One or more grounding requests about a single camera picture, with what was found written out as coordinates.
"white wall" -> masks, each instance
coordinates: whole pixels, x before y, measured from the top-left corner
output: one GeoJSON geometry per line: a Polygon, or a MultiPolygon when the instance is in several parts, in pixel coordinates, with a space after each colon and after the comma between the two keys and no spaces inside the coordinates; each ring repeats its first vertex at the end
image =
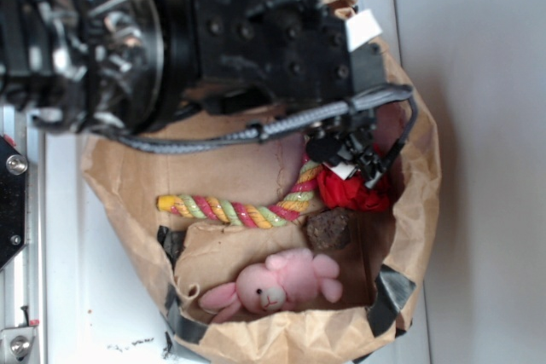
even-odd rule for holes
{"type": "Polygon", "coordinates": [[[545,362],[546,0],[397,0],[397,11],[444,164],[432,363],[545,362]]]}

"plush toy leg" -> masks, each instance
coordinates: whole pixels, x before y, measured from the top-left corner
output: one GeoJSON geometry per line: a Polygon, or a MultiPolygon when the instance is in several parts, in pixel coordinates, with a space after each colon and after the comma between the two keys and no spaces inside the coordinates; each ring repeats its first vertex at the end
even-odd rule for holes
{"type": "Polygon", "coordinates": [[[335,279],[340,274],[339,264],[326,255],[316,255],[313,259],[313,268],[317,277],[335,279]]]}
{"type": "Polygon", "coordinates": [[[330,303],[336,303],[343,294],[343,285],[335,279],[322,279],[320,283],[321,292],[330,303]]]}

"plush toy face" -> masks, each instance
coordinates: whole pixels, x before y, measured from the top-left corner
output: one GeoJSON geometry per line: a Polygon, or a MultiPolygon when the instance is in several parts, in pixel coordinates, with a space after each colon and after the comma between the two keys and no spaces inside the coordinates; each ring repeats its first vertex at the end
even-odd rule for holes
{"type": "Polygon", "coordinates": [[[242,305],[252,313],[280,310],[287,299],[275,273],[262,263],[245,268],[237,278],[236,287],[242,305]]]}

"crumpled paper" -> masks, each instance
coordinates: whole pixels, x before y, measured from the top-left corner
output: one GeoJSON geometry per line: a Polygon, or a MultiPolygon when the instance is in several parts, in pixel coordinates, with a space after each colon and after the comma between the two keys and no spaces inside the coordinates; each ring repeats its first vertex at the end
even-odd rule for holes
{"type": "MultiPolygon", "coordinates": [[[[341,15],[354,13],[353,0],[326,2],[337,7],[341,15]]],[[[386,44],[379,38],[375,41],[381,47],[388,80],[409,83],[386,44]]],[[[180,344],[217,363],[338,363],[390,343],[396,328],[409,329],[418,292],[406,303],[396,325],[377,338],[370,330],[365,306],[373,303],[373,279],[383,263],[420,285],[433,245],[441,180],[439,142],[430,112],[418,94],[415,98],[420,115],[390,173],[394,206],[387,212],[361,214],[351,227],[351,244],[331,254],[342,267],[340,280],[346,286],[342,301],[327,306],[317,299],[305,311],[281,312],[259,320],[241,315],[237,321],[209,326],[198,344],[177,338],[180,344]]],[[[380,149],[390,147],[409,115],[404,103],[379,110],[376,138],[380,149]]],[[[157,136],[215,136],[239,130],[249,119],[247,115],[213,118],[201,114],[173,124],[157,136]]],[[[298,135],[263,145],[185,156],[140,153],[115,142],[91,138],[82,158],[82,170],[158,309],[166,314],[168,289],[174,286],[182,303],[181,315],[207,322],[212,317],[195,307],[199,295],[233,280],[244,266],[268,254],[305,246],[301,228],[305,217],[270,230],[194,223],[156,211],[156,197],[185,192],[268,205],[292,186],[303,150],[303,138],[298,135]],[[192,225],[174,271],[156,239],[160,225],[175,230],[192,225]]],[[[321,208],[317,200],[308,212],[321,208]]]]}

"white label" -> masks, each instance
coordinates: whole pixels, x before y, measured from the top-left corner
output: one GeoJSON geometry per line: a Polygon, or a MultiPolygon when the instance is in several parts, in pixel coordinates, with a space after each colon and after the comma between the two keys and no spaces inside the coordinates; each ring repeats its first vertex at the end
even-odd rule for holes
{"type": "Polygon", "coordinates": [[[350,52],[383,33],[370,9],[351,17],[346,21],[346,27],[347,48],[350,52]]]}
{"type": "Polygon", "coordinates": [[[328,165],[327,163],[324,163],[323,165],[329,168],[335,175],[339,176],[343,180],[351,177],[357,170],[356,165],[346,164],[344,162],[341,162],[337,166],[328,165]]]}

